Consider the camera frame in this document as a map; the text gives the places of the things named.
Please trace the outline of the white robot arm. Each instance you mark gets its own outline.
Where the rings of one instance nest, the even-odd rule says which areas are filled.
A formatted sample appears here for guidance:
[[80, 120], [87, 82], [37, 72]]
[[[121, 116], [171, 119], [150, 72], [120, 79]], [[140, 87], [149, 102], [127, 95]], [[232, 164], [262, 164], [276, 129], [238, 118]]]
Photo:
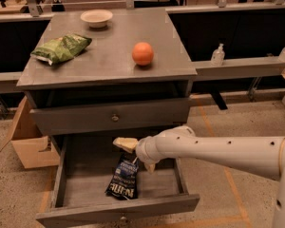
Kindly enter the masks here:
[[140, 140], [118, 137], [113, 144], [134, 152], [148, 171], [163, 159], [195, 158], [278, 181], [272, 228], [285, 228], [285, 136], [198, 137], [183, 125]]

